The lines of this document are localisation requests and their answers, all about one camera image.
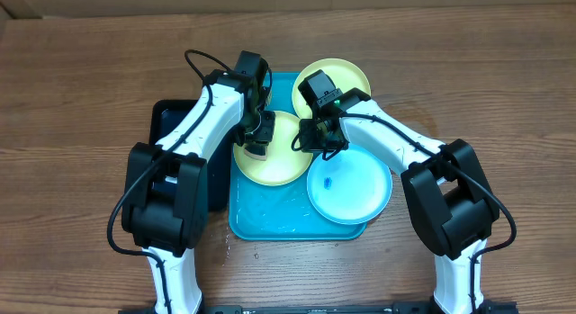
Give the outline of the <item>green sponge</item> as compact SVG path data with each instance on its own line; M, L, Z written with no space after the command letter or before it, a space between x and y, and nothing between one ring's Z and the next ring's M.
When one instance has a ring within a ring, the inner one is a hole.
M262 145L246 145L244 147L244 154L247 157L250 157L255 160L259 161L266 161L267 159L267 146Z

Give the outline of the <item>light blue plate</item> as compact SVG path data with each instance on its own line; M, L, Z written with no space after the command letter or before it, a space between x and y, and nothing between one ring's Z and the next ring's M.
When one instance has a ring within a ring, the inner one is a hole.
M357 145L326 161L316 157L307 175L307 193L316 211L343 225L377 217L392 196L392 173L373 154Z

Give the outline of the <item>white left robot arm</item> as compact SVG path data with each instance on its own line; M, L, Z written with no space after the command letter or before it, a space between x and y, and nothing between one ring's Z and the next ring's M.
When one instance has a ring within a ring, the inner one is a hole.
M157 295L151 313L202 309L194 248L208 223L210 158L230 139L263 159L273 139L272 71L260 55L242 51L235 67L220 64L200 79L201 96L184 119L156 144L131 149L107 224L114 251L148 259Z

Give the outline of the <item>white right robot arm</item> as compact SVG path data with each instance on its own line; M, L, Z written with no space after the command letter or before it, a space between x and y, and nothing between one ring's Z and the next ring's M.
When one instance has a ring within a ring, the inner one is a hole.
M411 130L364 91L342 91L321 69L297 89L311 115L301 121L294 148L329 160L354 144L400 176L412 227L435 256L434 311L490 312L481 291L481 260L500 203L473 148L461 139L445 144Z

